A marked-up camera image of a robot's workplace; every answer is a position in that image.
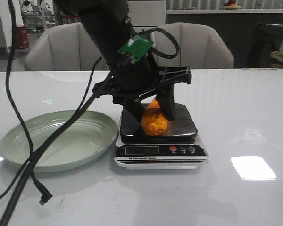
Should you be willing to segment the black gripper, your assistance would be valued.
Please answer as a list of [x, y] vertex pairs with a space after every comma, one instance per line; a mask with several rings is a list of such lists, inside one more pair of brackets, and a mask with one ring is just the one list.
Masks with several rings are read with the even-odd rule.
[[151, 53], [132, 63], [126, 55], [117, 52], [101, 54], [110, 72], [103, 82], [92, 88], [92, 101], [102, 95], [112, 95], [115, 102], [141, 123], [145, 108], [141, 100], [156, 95], [162, 113], [175, 119], [174, 84], [191, 83], [188, 66], [157, 66]]

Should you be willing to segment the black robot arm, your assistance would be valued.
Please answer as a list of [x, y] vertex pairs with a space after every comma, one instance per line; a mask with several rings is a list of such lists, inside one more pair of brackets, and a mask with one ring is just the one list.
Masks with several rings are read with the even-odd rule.
[[125, 0], [58, 0], [56, 5], [79, 18], [90, 39], [100, 52], [110, 72], [94, 86], [96, 96], [112, 95], [137, 121], [145, 112], [141, 101], [155, 96], [164, 116], [175, 119], [173, 85], [190, 83], [189, 67], [160, 67], [155, 56], [172, 59], [175, 54], [163, 53], [153, 42], [136, 32], [128, 16]]

